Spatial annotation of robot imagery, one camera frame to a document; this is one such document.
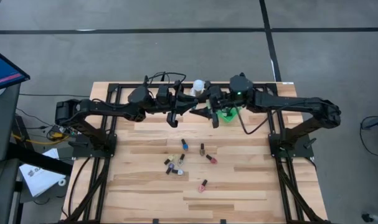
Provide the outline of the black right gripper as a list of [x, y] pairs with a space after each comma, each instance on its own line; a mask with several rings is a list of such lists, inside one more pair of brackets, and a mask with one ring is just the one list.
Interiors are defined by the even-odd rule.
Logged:
[[206, 99], [206, 107], [201, 109], [195, 109], [194, 114], [212, 119], [213, 112], [210, 108], [220, 108], [221, 101], [224, 99], [224, 92], [220, 86], [211, 86], [209, 88], [209, 99]]

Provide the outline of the black desk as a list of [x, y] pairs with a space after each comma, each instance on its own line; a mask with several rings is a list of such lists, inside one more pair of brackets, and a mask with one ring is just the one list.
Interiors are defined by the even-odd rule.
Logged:
[[0, 224], [8, 224], [20, 163], [63, 175], [72, 166], [10, 142], [20, 85], [7, 87], [0, 94]]

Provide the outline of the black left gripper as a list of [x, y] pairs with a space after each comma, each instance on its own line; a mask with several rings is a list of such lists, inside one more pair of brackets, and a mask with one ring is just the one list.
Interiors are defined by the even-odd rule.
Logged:
[[176, 91], [172, 103], [172, 111], [177, 114], [184, 114], [186, 111], [195, 108], [197, 104], [198, 99], [195, 96]]

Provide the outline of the white paper sheet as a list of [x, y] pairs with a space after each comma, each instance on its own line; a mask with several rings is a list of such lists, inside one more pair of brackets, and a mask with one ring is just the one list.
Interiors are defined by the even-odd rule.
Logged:
[[60, 179], [66, 179], [66, 175], [29, 164], [23, 164], [19, 169], [33, 197], [38, 197], [52, 186], [58, 184]]

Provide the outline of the white bulb brass lamp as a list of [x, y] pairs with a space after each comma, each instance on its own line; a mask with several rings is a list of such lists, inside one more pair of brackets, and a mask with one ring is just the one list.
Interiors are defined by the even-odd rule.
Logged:
[[204, 89], [205, 89], [205, 81], [195, 80], [192, 84], [190, 95], [198, 97], [204, 92]]

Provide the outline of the blue screen monitor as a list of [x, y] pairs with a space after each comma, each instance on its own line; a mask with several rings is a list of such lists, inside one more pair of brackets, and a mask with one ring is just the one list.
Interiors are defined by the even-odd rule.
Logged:
[[30, 79], [25, 71], [0, 53], [0, 90]]

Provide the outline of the small electronics box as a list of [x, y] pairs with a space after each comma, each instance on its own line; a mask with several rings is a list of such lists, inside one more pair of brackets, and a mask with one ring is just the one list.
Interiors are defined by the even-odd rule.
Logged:
[[71, 129], [55, 124], [48, 130], [46, 137], [48, 140], [56, 141], [72, 135], [73, 131]]

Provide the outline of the grey caster leg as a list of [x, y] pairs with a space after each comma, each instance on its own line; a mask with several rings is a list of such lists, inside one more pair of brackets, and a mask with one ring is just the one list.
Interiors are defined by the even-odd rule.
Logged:
[[366, 223], [372, 223], [372, 222], [377, 222], [378, 223], [378, 215], [371, 214], [371, 213], [363, 213], [361, 215], [361, 218], [366, 222]]

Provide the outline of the green plastic basket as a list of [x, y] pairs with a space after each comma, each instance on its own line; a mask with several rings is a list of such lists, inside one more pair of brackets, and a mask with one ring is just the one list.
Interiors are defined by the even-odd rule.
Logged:
[[218, 110], [217, 115], [225, 123], [230, 123], [238, 115], [238, 112], [239, 112], [239, 109], [237, 108], [226, 108], [226, 109]]

